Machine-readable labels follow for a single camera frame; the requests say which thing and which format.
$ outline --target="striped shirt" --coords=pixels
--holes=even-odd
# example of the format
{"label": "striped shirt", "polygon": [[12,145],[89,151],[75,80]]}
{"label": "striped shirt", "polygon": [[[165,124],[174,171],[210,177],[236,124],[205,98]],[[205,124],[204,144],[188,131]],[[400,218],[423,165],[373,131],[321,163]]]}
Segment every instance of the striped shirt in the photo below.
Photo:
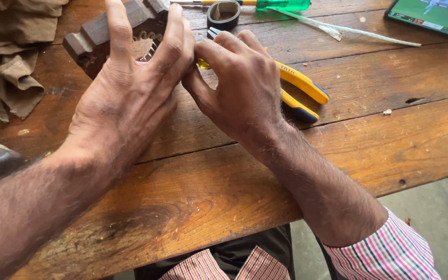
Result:
{"label": "striped shirt", "polygon": [[[440,279],[426,240],[390,210],[386,223],[366,239],[343,248],[327,245],[324,248],[335,268],[347,279]],[[229,277],[207,249],[184,260],[160,278],[183,279],[229,280]],[[284,265],[255,247],[236,276],[236,280],[245,279],[290,280],[290,276]]]}

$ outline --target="green screwdriver handle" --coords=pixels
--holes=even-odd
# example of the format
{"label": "green screwdriver handle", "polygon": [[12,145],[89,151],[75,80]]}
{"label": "green screwdriver handle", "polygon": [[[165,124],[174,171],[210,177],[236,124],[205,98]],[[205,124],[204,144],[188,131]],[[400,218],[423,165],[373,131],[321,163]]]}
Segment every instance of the green screwdriver handle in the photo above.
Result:
{"label": "green screwdriver handle", "polygon": [[311,0],[257,0],[257,10],[277,9],[300,11],[307,10]]}

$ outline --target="green field on screen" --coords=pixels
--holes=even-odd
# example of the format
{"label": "green field on screen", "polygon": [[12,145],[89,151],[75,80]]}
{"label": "green field on screen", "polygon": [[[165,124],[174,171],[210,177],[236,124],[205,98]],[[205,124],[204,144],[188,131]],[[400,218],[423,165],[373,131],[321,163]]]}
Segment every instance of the green field on screen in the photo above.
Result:
{"label": "green field on screen", "polygon": [[447,8],[434,6],[426,13],[426,15],[424,15],[423,13],[426,11],[426,6],[428,6],[428,3],[419,0],[400,0],[392,8],[392,11],[448,27]]}

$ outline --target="screwdriver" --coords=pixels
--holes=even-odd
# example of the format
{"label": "screwdriver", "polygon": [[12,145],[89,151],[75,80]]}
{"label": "screwdriver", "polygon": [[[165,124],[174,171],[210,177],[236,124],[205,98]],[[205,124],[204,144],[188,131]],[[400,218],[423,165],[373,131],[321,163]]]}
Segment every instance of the screwdriver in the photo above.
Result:
{"label": "screwdriver", "polygon": [[[210,6],[219,0],[171,0],[179,5],[202,5]],[[311,5],[311,0],[236,0],[241,6],[256,6],[257,10],[277,9],[300,11],[307,10]]]}

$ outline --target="dark trousers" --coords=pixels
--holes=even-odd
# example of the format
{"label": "dark trousers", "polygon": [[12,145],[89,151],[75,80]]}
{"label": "dark trousers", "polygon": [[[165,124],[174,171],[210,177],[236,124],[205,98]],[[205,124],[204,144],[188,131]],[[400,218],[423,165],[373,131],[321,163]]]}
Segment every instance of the dark trousers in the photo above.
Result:
{"label": "dark trousers", "polygon": [[[332,280],[346,280],[346,278],[342,277],[338,271],[336,271],[331,258],[320,243],[320,240],[317,237],[316,239],[326,259]],[[283,264],[288,269],[291,280],[295,280],[290,224],[182,254],[174,258],[168,258],[154,264],[148,264],[134,269],[134,275],[136,280],[158,280],[180,262],[199,251],[209,249],[219,265],[219,268],[221,268],[231,280],[234,280],[255,246],[259,246],[271,257]]]}

